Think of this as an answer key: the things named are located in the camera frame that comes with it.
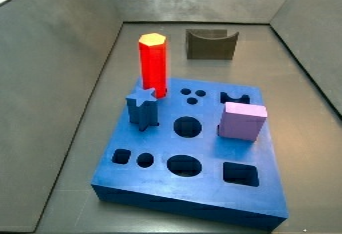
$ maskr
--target pink cube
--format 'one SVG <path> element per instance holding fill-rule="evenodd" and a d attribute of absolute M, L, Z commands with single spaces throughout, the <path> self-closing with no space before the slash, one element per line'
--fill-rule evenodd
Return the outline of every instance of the pink cube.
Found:
<path fill-rule="evenodd" d="M 266 118 L 264 106 L 225 102 L 219 124 L 219 136 L 255 141 Z"/>

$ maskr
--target blue foam block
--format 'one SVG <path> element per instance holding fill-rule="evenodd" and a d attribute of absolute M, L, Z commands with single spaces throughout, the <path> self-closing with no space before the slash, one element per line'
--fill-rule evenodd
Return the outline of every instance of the blue foam block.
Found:
<path fill-rule="evenodd" d="M 91 184 L 104 201 L 272 230 L 288 213 L 268 124 L 255 142 L 219 137 L 221 92 L 263 105 L 255 87 L 171 78 L 159 126 L 140 132 L 125 107 Z"/>

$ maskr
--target circular hole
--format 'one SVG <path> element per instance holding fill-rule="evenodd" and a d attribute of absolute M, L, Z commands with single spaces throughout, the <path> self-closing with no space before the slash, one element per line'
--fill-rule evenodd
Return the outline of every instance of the circular hole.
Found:
<path fill-rule="evenodd" d="M 188 95 L 188 94 L 191 94 L 191 90 L 189 90 L 188 88 L 183 88 L 183 89 L 180 90 L 180 93 L 181 93 L 183 95 Z"/>
<path fill-rule="evenodd" d="M 176 155 L 167 160 L 168 170 L 177 176 L 192 177 L 201 171 L 201 164 L 193 157 Z"/>
<path fill-rule="evenodd" d="M 140 154 L 136 163 L 143 168 L 149 167 L 153 164 L 153 156 L 149 153 Z"/>
<path fill-rule="evenodd" d="M 199 135 L 201 125 L 192 117 L 181 117 L 175 120 L 173 130 L 176 134 L 184 138 L 192 138 Z"/>
<path fill-rule="evenodd" d="M 195 94 L 196 94 L 197 96 L 203 97 L 203 96 L 205 95 L 205 92 L 204 92 L 203 90 L 197 90 L 197 91 L 195 92 Z"/>
<path fill-rule="evenodd" d="M 187 98 L 187 103 L 193 105 L 197 103 L 197 99 L 193 97 L 189 97 L 189 98 Z"/>

